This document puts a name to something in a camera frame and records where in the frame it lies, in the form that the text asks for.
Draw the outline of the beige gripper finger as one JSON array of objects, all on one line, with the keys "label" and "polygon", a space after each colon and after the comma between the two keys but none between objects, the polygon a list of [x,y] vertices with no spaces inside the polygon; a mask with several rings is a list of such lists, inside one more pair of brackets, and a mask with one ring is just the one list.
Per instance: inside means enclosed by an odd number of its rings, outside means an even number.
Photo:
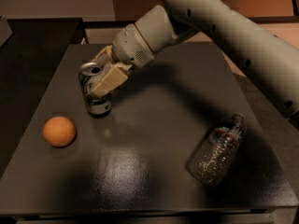
[{"label": "beige gripper finger", "polygon": [[131,68],[131,65],[124,63],[108,62],[99,75],[90,79],[89,94],[92,97],[101,98],[114,91],[128,79]]},{"label": "beige gripper finger", "polygon": [[100,64],[106,64],[108,62],[115,62],[112,46],[105,46],[100,52],[93,58],[93,61]]}]

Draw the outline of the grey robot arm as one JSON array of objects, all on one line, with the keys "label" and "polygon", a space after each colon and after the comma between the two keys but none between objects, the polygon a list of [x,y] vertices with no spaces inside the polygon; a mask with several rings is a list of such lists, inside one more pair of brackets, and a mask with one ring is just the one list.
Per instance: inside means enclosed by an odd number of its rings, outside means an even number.
[{"label": "grey robot arm", "polygon": [[207,35],[293,126],[299,123],[299,49],[231,10],[221,0],[163,0],[127,25],[94,58],[104,66],[88,94],[101,98],[162,49]]}]

